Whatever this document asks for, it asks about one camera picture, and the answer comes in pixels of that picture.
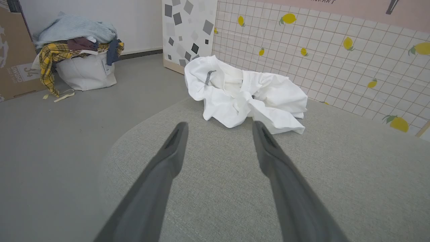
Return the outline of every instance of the white cloth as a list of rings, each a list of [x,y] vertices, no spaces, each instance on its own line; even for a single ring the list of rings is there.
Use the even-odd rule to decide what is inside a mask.
[[[88,39],[89,41],[93,42],[93,43],[97,42],[97,40],[93,36],[87,36],[85,38]]]
[[[205,120],[214,117],[233,128],[252,117],[272,134],[304,131],[296,118],[304,117],[307,96],[288,77],[241,71],[208,56],[185,66],[185,83],[194,100],[204,101]]]

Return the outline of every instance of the clothing tag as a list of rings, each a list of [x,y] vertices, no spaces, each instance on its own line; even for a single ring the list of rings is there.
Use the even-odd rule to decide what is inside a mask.
[[[106,63],[106,59],[103,59],[103,60],[102,60],[102,63],[103,63],[104,72],[105,72],[105,73],[106,73],[106,75],[108,76],[108,75],[111,73],[112,66],[111,66],[111,65],[108,65],[108,64]]]

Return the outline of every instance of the laundry basket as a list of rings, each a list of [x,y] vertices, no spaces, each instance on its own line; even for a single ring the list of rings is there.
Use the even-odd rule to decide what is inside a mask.
[[[89,55],[86,58],[76,57],[57,64],[59,76],[71,88],[87,91],[110,87],[117,83],[114,75],[115,66],[106,64],[107,52]]]

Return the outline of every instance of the tiled wall panel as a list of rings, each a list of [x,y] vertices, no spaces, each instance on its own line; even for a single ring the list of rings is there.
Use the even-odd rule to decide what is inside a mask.
[[[215,27],[213,54],[234,67],[411,135],[430,119],[429,33],[248,0],[219,0]]]

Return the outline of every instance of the gray upholstered table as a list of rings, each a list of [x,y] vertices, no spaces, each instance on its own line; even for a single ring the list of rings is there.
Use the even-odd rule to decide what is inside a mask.
[[[124,134],[104,161],[106,218],[180,121],[190,134],[160,241],[281,241],[268,179],[258,166],[251,120],[228,129],[186,99]],[[303,135],[275,139],[352,241],[430,238],[430,143],[315,101]]]

